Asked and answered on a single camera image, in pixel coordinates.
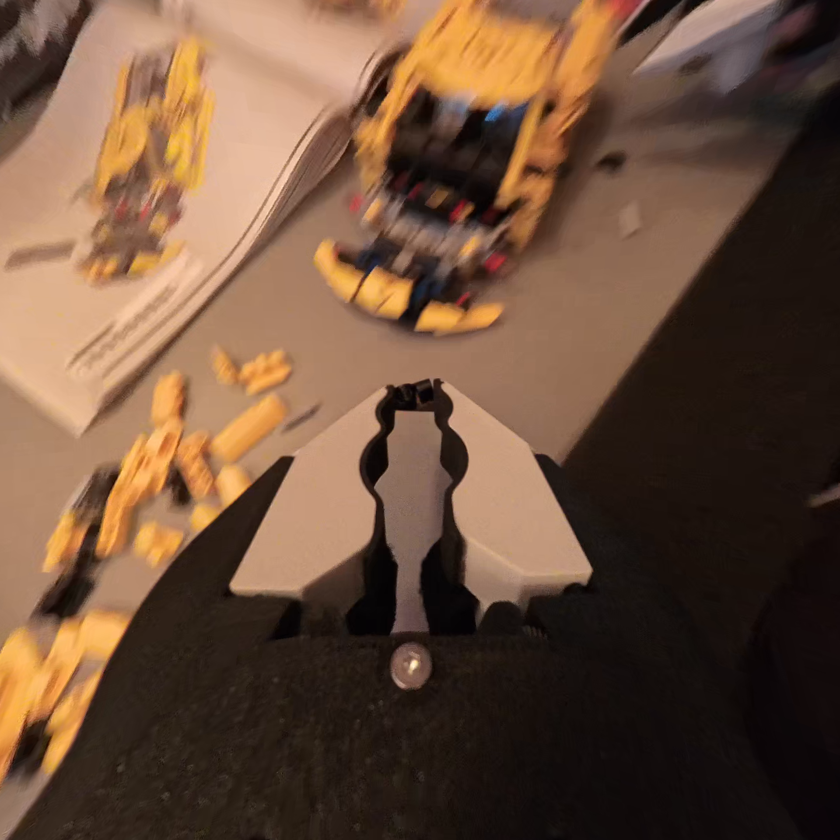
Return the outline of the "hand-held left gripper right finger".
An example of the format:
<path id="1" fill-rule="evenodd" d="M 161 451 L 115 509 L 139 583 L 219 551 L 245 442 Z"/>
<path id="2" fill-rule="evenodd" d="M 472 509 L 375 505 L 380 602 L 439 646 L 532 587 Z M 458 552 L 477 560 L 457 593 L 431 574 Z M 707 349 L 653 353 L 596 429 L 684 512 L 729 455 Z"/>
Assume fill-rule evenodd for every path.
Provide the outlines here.
<path id="1" fill-rule="evenodd" d="M 429 633 L 475 632 L 495 604 L 587 586 L 593 568 L 543 470 L 547 459 L 450 383 L 435 380 L 442 531 L 423 562 Z"/>

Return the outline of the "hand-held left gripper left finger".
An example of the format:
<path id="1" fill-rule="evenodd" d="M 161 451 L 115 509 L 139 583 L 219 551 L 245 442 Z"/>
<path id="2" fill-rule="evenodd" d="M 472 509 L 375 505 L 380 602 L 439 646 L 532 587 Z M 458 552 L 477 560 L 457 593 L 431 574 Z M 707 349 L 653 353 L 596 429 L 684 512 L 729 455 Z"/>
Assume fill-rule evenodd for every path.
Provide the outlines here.
<path id="1" fill-rule="evenodd" d="M 386 385 L 291 458 L 230 582 L 336 613 L 354 635 L 389 635 L 397 564 L 376 484 L 389 467 L 397 388 Z"/>

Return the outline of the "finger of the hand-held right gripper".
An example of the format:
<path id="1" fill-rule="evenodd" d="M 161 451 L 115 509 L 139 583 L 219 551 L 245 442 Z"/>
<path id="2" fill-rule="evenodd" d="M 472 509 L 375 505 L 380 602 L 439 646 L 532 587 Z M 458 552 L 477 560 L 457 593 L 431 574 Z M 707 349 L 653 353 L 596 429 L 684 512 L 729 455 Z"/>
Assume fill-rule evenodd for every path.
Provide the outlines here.
<path id="1" fill-rule="evenodd" d="M 752 79 L 784 73 L 783 21 L 796 2 L 710 1 L 683 17 L 636 66 L 639 79 L 674 76 L 699 65 L 708 87 L 732 93 Z"/>

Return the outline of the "small black pin piece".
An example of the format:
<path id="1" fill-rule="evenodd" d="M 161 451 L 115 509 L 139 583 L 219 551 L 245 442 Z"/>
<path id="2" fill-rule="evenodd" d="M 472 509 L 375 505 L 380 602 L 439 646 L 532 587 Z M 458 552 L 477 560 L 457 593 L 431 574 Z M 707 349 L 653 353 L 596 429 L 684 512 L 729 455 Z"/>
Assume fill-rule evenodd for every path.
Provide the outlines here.
<path id="1" fill-rule="evenodd" d="M 435 385 L 432 380 L 404 383 L 393 388 L 392 403 L 397 412 L 432 412 L 435 405 Z"/>

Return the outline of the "yellow brick car model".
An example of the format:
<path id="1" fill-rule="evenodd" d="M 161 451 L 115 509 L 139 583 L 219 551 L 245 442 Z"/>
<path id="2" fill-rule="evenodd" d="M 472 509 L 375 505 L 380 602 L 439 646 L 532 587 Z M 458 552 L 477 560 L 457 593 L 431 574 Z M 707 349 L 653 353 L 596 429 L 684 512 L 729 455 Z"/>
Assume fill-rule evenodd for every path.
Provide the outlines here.
<path id="1" fill-rule="evenodd" d="M 415 333 L 470 333 L 503 306 L 476 283 L 530 244 L 628 13 L 577 2 L 562 23 L 445 2 L 374 89 L 353 132 L 371 235 L 325 239 L 333 294 Z"/>

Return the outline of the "instruction booklet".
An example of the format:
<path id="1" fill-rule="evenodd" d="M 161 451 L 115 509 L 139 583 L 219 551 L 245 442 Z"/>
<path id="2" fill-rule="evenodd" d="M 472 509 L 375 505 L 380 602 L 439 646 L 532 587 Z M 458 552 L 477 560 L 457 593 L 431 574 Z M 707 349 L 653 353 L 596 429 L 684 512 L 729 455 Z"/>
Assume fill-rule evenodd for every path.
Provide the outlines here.
<path id="1" fill-rule="evenodd" d="M 2 380 L 81 436 L 338 163 L 348 106 L 126 3 L 2 161 Z"/>

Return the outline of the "grey desk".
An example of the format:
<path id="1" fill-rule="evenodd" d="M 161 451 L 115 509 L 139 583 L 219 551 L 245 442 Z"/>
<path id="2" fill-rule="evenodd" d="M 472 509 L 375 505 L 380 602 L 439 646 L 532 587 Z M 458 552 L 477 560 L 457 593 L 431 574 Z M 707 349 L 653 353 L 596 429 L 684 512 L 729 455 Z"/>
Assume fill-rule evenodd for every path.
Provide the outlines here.
<path id="1" fill-rule="evenodd" d="M 336 102 L 348 108 L 353 97 L 358 99 L 365 86 L 371 84 L 379 65 L 392 57 L 400 45 L 400 37 L 410 38 L 420 28 L 435 3 L 408 4 L 405 23 L 377 24 L 369 19 L 341 17 L 320 12 L 307 2 L 186 2 L 188 14 L 196 25 L 209 35 L 212 44 L 225 50 L 250 56 L 267 66 L 279 68 L 283 77 L 306 81 L 318 89 L 329 90 Z M 569 196 L 572 215 L 563 221 L 560 205 L 555 202 L 543 218 L 537 244 L 524 267 L 513 272 L 506 281 L 490 283 L 489 298 L 504 299 L 512 304 L 500 326 L 490 328 L 477 338 L 421 339 L 411 338 L 399 328 L 375 327 L 372 317 L 355 315 L 337 302 L 313 268 L 312 254 L 320 240 L 330 231 L 341 237 L 352 233 L 352 224 L 339 210 L 338 198 L 328 197 L 330 190 L 315 187 L 280 222 L 266 229 L 255 249 L 241 266 L 248 266 L 228 285 L 233 290 L 227 297 L 217 297 L 217 304 L 197 315 L 199 320 L 186 325 L 175 338 L 170 350 L 175 355 L 168 361 L 180 361 L 194 370 L 196 387 L 194 414 L 206 411 L 206 419 L 227 421 L 236 407 L 247 407 L 247 399 L 212 384 L 204 366 L 205 346 L 211 333 L 221 339 L 236 339 L 230 349 L 261 350 L 282 346 L 297 359 L 298 374 L 292 376 L 289 393 L 303 402 L 325 400 L 326 411 L 303 429 L 289 435 L 274 434 L 266 446 L 257 448 L 257 462 L 271 462 L 280 454 L 280 438 L 290 444 L 306 442 L 308 436 L 325 427 L 357 402 L 368 396 L 374 385 L 392 379 L 423 378 L 415 374 L 431 372 L 433 378 L 448 380 L 490 413 L 519 432 L 527 433 L 538 448 L 563 449 L 582 429 L 583 421 L 592 413 L 617 377 L 658 324 L 677 292 L 684 290 L 689 274 L 699 265 L 703 251 L 723 232 L 726 221 L 734 219 L 742 199 L 746 201 L 760 177 L 770 173 L 771 162 L 779 158 L 790 131 L 780 129 L 778 136 L 757 140 L 758 150 L 738 175 L 735 170 L 703 173 L 689 167 L 688 181 L 677 189 L 675 162 L 666 163 L 658 175 L 653 159 L 632 163 L 628 182 L 623 176 L 609 179 L 595 175 L 595 193 L 601 197 Z M 654 193 L 668 179 L 674 183 L 674 194 L 686 200 L 696 199 L 698 207 L 715 197 L 726 201 L 713 213 L 711 204 L 702 212 L 687 209 L 686 217 L 659 221 L 667 234 L 685 234 L 683 245 L 690 246 L 683 255 L 676 255 L 674 271 L 667 266 L 664 275 L 649 276 L 655 268 L 653 251 L 645 251 L 645 236 L 637 248 L 622 243 L 617 233 L 615 215 L 619 205 L 642 198 L 642 186 L 654 187 Z M 590 306 L 578 300 L 585 292 L 578 283 L 592 280 L 609 291 L 606 282 L 619 280 L 655 280 L 653 286 L 637 289 L 643 292 L 635 312 L 641 319 L 630 324 L 623 334 L 624 316 L 610 314 L 611 306 L 623 301 L 625 291 L 634 291 L 618 283 L 619 294 L 613 300 L 607 295 Z M 104 445 L 119 443 L 129 432 L 129 425 L 140 420 L 138 412 L 151 396 L 150 378 L 140 388 L 138 399 L 124 402 L 116 413 L 106 408 L 118 405 L 117 397 L 97 416 L 81 436 L 69 434 L 2 380 L 2 433 L 11 437 L 2 441 L 9 456 L 6 478 L 13 487 L 5 498 L 10 511 L 2 513 L 2 534 L 5 548 L 33 550 L 36 538 L 46 539 L 47 506 L 58 501 L 58 490 L 69 489 L 70 473 L 64 467 L 81 466 L 82 456 L 92 455 Z"/>

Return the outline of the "pile of yellow brick pieces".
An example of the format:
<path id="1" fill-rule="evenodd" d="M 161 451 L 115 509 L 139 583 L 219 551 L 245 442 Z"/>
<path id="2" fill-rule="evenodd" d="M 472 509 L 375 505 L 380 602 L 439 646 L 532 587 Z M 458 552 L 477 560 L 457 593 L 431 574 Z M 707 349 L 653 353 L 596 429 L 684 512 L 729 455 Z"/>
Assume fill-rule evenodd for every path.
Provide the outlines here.
<path id="1" fill-rule="evenodd" d="M 2 643 L 1 772 L 55 772 L 76 738 L 130 614 L 91 607 L 105 563 L 131 552 L 162 571 L 250 486 L 238 462 L 287 417 L 276 388 L 291 373 L 283 350 L 238 366 L 211 353 L 217 382 L 260 396 L 224 429 L 185 429 L 186 378 L 156 383 L 150 429 L 120 462 L 90 473 L 64 507 L 41 570 L 53 576 L 27 623 Z"/>

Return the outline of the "toy car set box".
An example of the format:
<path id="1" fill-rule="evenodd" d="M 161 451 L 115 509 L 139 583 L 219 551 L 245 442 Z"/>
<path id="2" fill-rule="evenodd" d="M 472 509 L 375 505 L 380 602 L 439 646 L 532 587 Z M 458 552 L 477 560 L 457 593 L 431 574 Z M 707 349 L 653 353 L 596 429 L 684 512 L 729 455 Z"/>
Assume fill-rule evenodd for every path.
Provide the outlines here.
<path id="1" fill-rule="evenodd" d="M 90 1 L 1 2 L 1 123 L 58 78 L 94 7 Z"/>

